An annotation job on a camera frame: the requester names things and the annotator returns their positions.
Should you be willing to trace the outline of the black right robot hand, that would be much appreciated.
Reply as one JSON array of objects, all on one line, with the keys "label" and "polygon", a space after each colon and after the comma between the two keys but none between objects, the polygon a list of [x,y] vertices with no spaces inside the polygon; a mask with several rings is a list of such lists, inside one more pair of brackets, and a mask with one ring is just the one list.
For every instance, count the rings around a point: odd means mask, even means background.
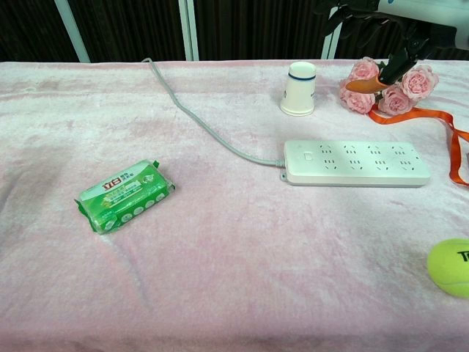
[{"label": "black right robot hand", "polygon": [[362,40],[365,42],[377,32],[378,24],[393,21],[402,29],[404,48],[390,55],[388,64],[374,78],[351,81],[346,85],[348,90],[371,94],[386,89],[437,48],[458,48],[469,51],[469,30],[382,13],[377,10],[379,1],[316,0],[314,5],[316,13],[327,13],[336,8],[324,29],[324,36],[329,35],[338,24],[343,23],[344,36],[348,37],[357,27],[357,21],[367,20],[371,21],[372,27],[362,35]]}]

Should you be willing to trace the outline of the white power strip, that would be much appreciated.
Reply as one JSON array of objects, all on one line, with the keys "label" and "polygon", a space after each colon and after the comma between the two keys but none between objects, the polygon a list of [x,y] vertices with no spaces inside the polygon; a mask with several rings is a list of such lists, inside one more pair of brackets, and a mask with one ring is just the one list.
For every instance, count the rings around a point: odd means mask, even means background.
[{"label": "white power strip", "polygon": [[289,140],[283,180],[294,186],[418,188],[429,169],[406,142]]}]

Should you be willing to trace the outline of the pink artificial rose bouquet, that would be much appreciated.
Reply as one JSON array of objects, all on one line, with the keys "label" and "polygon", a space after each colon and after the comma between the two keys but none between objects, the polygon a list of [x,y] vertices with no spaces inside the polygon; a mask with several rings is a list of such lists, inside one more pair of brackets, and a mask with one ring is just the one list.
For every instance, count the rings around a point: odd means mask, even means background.
[{"label": "pink artificial rose bouquet", "polygon": [[373,106],[389,116],[409,112],[419,101],[427,98],[439,82],[439,77],[428,65],[417,65],[390,87],[376,93],[363,94],[352,92],[346,85],[354,80],[374,78],[386,66],[384,62],[376,63],[365,56],[358,60],[348,77],[339,83],[341,104],[351,111],[367,114]]}]

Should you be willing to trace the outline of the orange ribbon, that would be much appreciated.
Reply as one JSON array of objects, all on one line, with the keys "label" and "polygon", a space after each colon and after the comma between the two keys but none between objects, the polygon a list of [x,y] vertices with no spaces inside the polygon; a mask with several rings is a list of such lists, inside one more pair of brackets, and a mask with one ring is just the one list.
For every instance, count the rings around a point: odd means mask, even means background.
[{"label": "orange ribbon", "polygon": [[440,110],[420,109],[414,107],[404,114],[384,117],[379,114],[375,108],[377,108],[377,104],[373,106],[373,109],[368,113],[368,115],[371,120],[380,125],[393,125],[418,118],[433,118],[444,122],[451,131],[451,143],[449,146],[450,170],[448,175],[454,183],[469,188],[469,183],[464,181],[459,174],[459,170],[462,165],[462,149],[459,140],[463,139],[469,143],[469,132],[457,129],[454,125],[454,117],[451,114]]}]

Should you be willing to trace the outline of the white paper cup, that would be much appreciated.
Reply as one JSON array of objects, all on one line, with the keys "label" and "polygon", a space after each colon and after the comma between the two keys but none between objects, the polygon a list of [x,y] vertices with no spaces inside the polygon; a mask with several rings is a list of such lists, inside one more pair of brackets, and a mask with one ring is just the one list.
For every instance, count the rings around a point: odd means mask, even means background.
[{"label": "white paper cup", "polygon": [[293,62],[289,66],[287,82],[280,109],[290,116],[306,116],[314,110],[316,66],[310,62]]}]

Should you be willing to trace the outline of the yellow-green tennis ball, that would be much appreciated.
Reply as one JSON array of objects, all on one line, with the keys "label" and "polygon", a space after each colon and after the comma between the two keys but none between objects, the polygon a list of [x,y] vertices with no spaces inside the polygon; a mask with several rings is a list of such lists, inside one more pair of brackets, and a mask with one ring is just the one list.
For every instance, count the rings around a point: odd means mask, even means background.
[{"label": "yellow-green tennis ball", "polygon": [[431,280],[451,296],[469,299],[469,239],[452,238],[435,244],[426,267]]}]

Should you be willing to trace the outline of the pink fleece table cloth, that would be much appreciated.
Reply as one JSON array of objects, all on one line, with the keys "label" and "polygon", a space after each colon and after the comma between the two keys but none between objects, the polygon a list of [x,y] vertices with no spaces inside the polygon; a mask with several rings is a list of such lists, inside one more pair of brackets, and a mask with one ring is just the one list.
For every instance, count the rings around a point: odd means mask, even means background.
[{"label": "pink fleece table cloth", "polygon": [[[378,125],[339,102],[350,60],[316,61],[316,107],[278,107],[286,61],[161,62],[180,101],[245,153],[290,139],[415,145],[422,188],[291,186],[183,114],[145,63],[0,62],[0,352],[469,352],[469,300],[426,272],[469,238],[439,120]],[[142,160],[169,197],[94,232],[78,195]]]}]

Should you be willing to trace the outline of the green soap package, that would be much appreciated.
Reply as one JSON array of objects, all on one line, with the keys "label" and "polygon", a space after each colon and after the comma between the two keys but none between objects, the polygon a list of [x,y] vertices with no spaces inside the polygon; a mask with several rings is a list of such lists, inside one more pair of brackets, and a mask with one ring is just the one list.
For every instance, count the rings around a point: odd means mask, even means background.
[{"label": "green soap package", "polygon": [[100,235],[118,230],[161,202],[175,184],[158,170],[157,161],[142,160],[82,191],[75,203]]}]

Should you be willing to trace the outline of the white double frame post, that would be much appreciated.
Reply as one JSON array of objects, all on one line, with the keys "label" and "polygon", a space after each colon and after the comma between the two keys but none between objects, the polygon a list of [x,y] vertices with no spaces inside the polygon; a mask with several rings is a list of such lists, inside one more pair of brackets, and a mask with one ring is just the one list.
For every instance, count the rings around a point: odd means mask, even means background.
[{"label": "white double frame post", "polygon": [[182,38],[187,61],[199,61],[194,0],[178,0]]}]

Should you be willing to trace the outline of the white slanted frame post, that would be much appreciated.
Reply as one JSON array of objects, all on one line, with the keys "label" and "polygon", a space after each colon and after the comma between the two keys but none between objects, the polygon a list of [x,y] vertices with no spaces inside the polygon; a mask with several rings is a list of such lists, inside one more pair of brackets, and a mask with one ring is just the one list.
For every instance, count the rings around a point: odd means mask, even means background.
[{"label": "white slanted frame post", "polygon": [[59,15],[62,19],[62,23],[67,31],[70,42],[73,45],[73,49],[78,57],[80,63],[90,63],[90,58],[84,45],[81,33],[79,31],[78,25],[75,21],[73,11],[70,7],[68,0],[54,0],[55,6],[59,12]]}]

